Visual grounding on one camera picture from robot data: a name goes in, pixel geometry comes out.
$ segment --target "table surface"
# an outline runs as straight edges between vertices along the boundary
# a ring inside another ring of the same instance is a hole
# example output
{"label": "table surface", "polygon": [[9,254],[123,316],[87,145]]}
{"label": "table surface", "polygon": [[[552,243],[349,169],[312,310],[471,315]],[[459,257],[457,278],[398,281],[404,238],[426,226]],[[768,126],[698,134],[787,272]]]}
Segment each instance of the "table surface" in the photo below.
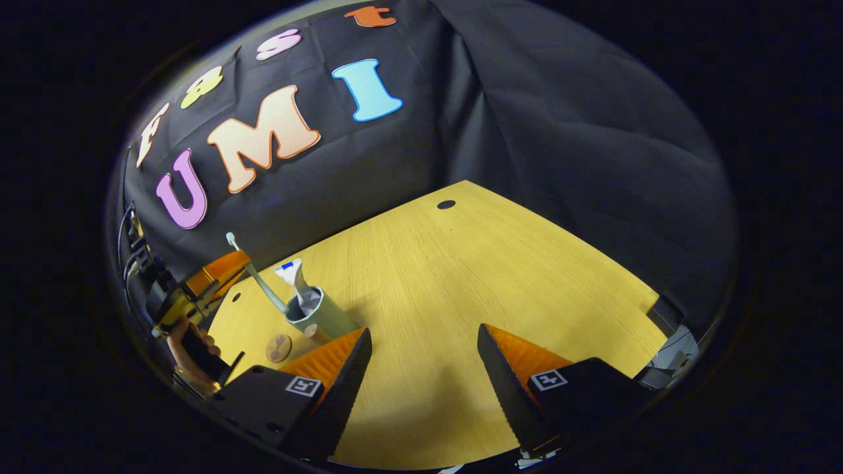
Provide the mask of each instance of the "table surface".
{"label": "table surface", "polygon": [[[447,209],[437,205],[456,204]],[[430,469],[518,447],[480,356],[486,322],[577,362],[599,357],[633,377],[664,344],[647,318],[658,295],[621,265],[539,215],[468,181],[312,245],[308,283],[372,332],[373,354],[332,461]],[[260,271],[278,296],[295,293]],[[209,333],[231,364],[281,368],[316,347],[253,278],[225,296]],[[267,343],[293,339],[271,363]]]}

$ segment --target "gray cup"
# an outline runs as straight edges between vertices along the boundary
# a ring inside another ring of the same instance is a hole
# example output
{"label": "gray cup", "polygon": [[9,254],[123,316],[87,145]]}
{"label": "gray cup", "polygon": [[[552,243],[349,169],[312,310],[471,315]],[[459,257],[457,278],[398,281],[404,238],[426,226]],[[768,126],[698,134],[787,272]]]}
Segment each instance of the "gray cup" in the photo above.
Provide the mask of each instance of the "gray cup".
{"label": "gray cup", "polygon": [[288,323],[296,326],[296,329],[302,333],[304,333],[304,330],[308,326],[315,324],[320,329],[320,332],[323,332],[330,339],[345,336],[349,332],[359,329],[360,326],[349,318],[334,303],[334,300],[322,291],[322,288],[313,287],[313,289],[319,293],[319,304],[316,306],[314,312],[310,313],[310,316],[305,317],[304,312],[298,305],[298,296],[293,296],[290,302],[287,303],[287,306],[290,308],[290,312],[286,316]]}

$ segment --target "black cloth backdrop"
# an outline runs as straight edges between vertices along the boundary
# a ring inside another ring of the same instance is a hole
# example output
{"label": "black cloth backdrop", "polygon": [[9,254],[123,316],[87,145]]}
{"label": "black cloth backdrop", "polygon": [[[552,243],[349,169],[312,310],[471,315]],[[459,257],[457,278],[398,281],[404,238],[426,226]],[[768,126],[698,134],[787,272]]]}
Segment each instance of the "black cloth backdrop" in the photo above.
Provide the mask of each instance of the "black cloth backdrop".
{"label": "black cloth backdrop", "polygon": [[[391,8],[385,16],[397,23],[363,28],[344,17],[355,8],[348,6],[268,33],[247,31],[201,61],[200,74],[223,66],[224,79],[211,93],[182,110],[196,79],[182,78],[143,111],[128,154],[126,199],[135,202],[150,245],[177,279],[230,252],[228,231],[262,268],[401,203],[471,180],[619,262],[673,300],[698,336],[707,328],[735,259],[732,198],[701,124],[655,73],[531,3],[374,5]],[[260,43],[291,28],[303,37],[296,46],[255,59]],[[378,75],[404,105],[356,122],[350,91],[330,73],[367,58],[379,60]],[[298,87],[298,108],[320,141],[291,159],[274,158],[268,170],[256,168],[255,181],[230,194],[208,134],[229,117],[254,126],[264,97],[289,84]],[[167,102],[137,169],[140,132]],[[172,170],[185,148],[193,151],[208,199],[204,220],[189,230],[174,223],[155,195],[169,172],[176,196],[191,202]]]}

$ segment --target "yellow ampersand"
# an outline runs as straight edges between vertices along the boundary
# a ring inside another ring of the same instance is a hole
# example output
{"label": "yellow ampersand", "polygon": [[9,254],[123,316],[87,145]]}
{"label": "yellow ampersand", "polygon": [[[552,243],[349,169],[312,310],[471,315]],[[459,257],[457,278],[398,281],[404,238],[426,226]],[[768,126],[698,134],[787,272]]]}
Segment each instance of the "yellow ampersand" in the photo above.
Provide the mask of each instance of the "yellow ampersand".
{"label": "yellow ampersand", "polygon": [[187,95],[181,101],[181,108],[186,109],[191,106],[197,99],[203,95],[211,92],[217,84],[223,81],[223,76],[220,73],[223,71],[222,66],[217,66],[214,69],[202,74],[189,88],[187,88]]}

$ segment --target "wooden coaster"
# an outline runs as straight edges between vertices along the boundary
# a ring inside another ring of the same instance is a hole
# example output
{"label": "wooden coaster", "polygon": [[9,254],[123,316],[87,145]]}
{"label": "wooden coaster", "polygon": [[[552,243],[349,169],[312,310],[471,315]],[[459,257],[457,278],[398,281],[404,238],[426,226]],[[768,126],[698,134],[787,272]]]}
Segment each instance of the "wooden coaster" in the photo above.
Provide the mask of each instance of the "wooden coaster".
{"label": "wooden coaster", "polygon": [[266,358],[273,364],[283,361],[293,350],[293,340],[286,334],[273,337],[266,344]]}

